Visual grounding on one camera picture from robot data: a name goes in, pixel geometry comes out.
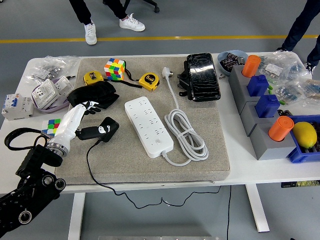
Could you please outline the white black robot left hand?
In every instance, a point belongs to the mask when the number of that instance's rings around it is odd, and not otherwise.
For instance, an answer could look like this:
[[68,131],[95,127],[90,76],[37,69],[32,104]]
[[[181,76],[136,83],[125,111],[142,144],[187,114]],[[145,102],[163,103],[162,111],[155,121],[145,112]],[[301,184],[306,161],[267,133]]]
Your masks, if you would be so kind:
[[47,144],[48,149],[62,149],[65,152],[70,150],[70,143],[76,136],[80,140],[101,138],[111,131],[110,125],[101,124],[99,126],[87,127],[78,130],[86,111],[100,112],[99,103],[95,101],[85,101],[74,106],[62,118],[54,137]]

